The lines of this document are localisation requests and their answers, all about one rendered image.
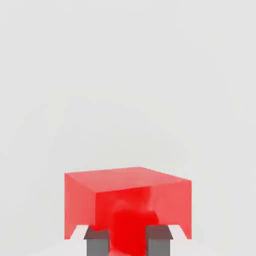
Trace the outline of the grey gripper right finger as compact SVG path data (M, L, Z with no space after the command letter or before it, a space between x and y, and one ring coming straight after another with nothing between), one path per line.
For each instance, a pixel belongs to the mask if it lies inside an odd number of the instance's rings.
M148 225L145 256L218 256L218 253L188 239L179 225Z

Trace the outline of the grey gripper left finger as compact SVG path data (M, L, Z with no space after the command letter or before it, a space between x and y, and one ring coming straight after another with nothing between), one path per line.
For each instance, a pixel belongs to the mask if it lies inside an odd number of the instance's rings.
M88 225L77 225L70 239L42 252L42 256L109 256L107 230L94 231Z

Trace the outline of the small red cube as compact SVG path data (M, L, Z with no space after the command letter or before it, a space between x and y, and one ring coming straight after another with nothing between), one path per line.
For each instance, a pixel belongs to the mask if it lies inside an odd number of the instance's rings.
M145 256L146 227L177 225L192 238L192 182L128 167L64 174L64 238L79 225L109 235L110 247Z

